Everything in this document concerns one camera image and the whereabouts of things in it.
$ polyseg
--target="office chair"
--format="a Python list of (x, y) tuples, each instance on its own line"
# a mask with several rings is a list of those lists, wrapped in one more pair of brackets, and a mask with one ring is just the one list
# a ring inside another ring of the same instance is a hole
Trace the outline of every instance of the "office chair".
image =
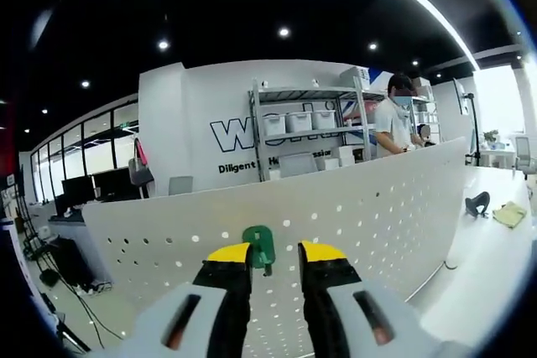
[(528, 180), (528, 175), (537, 174), (537, 163), (535, 158), (531, 158), (529, 151), (529, 139), (524, 137), (516, 137), (514, 139), (517, 146), (517, 158), (515, 168), (524, 173), (524, 178)]

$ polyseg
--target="black ceiling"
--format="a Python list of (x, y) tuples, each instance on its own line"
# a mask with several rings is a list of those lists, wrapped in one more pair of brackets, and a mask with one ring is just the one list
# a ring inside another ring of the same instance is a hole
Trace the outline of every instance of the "black ceiling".
[[(457, 0), (459, 8), (448, 0), (431, 1), (458, 22), (472, 52), (511, 43), (488, 0)], [(414, 59), (426, 69), (462, 56), (413, 0), (22, 0), (19, 6), (11, 38), (15, 57), (4, 89), (9, 93), (1, 95), (16, 102), (19, 149), (136, 92), (140, 72), (177, 61), (194, 67), (326, 60), (418, 75)], [(44, 8), (53, 10), (52, 17), (37, 46), (27, 51), (21, 45)], [(289, 39), (278, 38), (281, 26), (291, 30)], [(164, 53), (156, 47), (161, 38), (171, 43)], [(379, 45), (374, 53), (368, 50), (371, 41)], [(81, 89), (82, 80), (90, 80), (91, 88)], [(43, 108), (49, 114), (41, 114)], [(23, 133), (26, 127), (30, 134)]]

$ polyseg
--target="gray chair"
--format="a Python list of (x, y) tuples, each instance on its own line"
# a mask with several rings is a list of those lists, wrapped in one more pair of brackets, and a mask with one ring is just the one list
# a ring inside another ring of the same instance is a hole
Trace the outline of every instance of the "gray chair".
[(537, 174), (537, 163), (535, 158), (531, 158), (529, 151), (529, 139), (527, 137), (516, 137), (514, 139), (517, 146), (517, 158), (515, 168), (524, 173), (524, 177), (528, 180), (528, 175)]
[(192, 176), (175, 176), (169, 179), (168, 195), (182, 195), (184, 193), (192, 193)]

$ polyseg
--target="shelving unit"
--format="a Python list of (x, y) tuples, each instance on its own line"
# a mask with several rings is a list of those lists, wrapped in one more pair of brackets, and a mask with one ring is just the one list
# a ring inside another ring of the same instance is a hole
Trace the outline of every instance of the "shelving unit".
[[(431, 116), (436, 116), (436, 122), (420, 122), (417, 118), (419, 113), (426, 113)], [(441, 126), (436, 113), (436, 103), (421, 96), (413, 96), (412, 104), (410, 104), (410, 121), (412, 121), (412, 131), (417, 134), (418, 126), (421, 124), (430, 126), (431, 140), (434, 143), (439, 143), (441, 140)]]
[[(374, 125), (368, 124), (364, 100), (381, 101), (382, 94), (362, 91), (360, 82), (355, 77), (354, 87), (273, 87), (260, 88), (256, 80), (253, 81), (253, 89), (248, 92), (248, 105), (253, 122), (253, 140), (256, 157), (258, 160), (259, 180), (269, 179), (269, 155), (267, 142), (283, 140), (287, 138), (309, 137), (323, 134), (340, 134), (341, 145), (347, 145), (346, 133), (363, 132), (363, 159), (371, 159), (371, 143), (369, 131), (374, 130)], [(334, 129), (312, 130), (308, 132), (286, 133), (278, 136), (266, 136), (263, 126), (262, 108), (267, 105), (333, 101), (336, 107), (336, 125)], [(343, 126), (341, 111), (342, 101), (355, 101), (362, 117), (362, 125), (353, 127)]]

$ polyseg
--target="green clip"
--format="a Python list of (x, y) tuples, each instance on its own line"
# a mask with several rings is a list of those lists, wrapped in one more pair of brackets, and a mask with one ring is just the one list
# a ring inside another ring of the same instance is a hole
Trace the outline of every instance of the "green clip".
[(252, 267), (263, 268), (265, 277), (272, 276), (276, 260), (272, 231), (267, 226), (250, 226), (242, 233), (242, 241), (252, 245)]

